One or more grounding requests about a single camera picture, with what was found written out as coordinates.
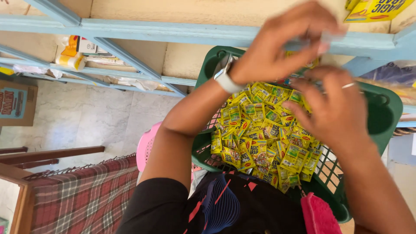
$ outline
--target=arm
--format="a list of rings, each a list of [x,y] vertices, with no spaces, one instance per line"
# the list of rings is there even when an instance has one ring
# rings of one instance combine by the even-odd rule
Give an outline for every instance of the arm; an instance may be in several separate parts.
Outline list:
[[[309,118],[293,102],[287,105],[301,124],[336,154],[344,171],[345,192],[356,233],[415,233],[416,223],[397,186],[383,165],[367,132],[367,107],[348,72],[330,66],[307,74],[323,82],[327,96],[306,82],[295,83],[313,114]]]
[[[285,77],[328,49],[327,44],[319,41],[323,30],[343,33],[336,19],[314,1],[271,18],[228,74],[238,84]],[[296,55],[284,58],[284,44],[297,36],[310,36],[310,45]],[[165,177],[181,182],[189,191],[193,139],[230,95],[210,79],[180,101],[160,126],[139,183]]]

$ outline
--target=magic sarap box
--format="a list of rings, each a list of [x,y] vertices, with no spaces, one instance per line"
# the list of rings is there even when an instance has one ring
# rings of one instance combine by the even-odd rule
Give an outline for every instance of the magic sarap box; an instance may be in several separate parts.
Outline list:
[[[0,126],[33,126],[37,87],[0,80]]]
[[[394,19],[414,0],[361,0],[344,22],[366,23]]]

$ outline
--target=black shirt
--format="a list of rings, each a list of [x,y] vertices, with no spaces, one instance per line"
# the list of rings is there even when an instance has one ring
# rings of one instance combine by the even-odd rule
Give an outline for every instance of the black shirt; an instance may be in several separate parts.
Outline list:
[[[207,174],[188,199],[168,178],[140,183],[117,234],[306,233],[300,204],[272,185],[242,174]]]

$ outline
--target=white watch strap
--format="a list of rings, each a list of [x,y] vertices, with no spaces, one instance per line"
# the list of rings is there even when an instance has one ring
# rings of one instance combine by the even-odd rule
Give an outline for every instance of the white watch strap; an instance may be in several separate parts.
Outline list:
[[[216,81],[228,93],[239,92],[240,90],[245,88],[245,85],[237,85],[236,83],[234,83],[226,72],[223,72],[221,75],[219,75]]]

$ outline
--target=pink plastic stool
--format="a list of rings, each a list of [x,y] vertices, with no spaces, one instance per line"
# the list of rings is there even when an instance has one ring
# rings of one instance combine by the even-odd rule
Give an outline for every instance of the pink plastic stool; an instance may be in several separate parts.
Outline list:
[[[162,122],[156,123],[152,126],[152,129],[143,133],[143,136],[140,138],[139,144],[137,145],[136,151],[136,163],[137,169],[139,172],[144,171],[144,168],[147,163],[147,159],[149,158],[150,151],[153,147],[153,141],[155,140],[155,136],[157,130],[159,129]]]

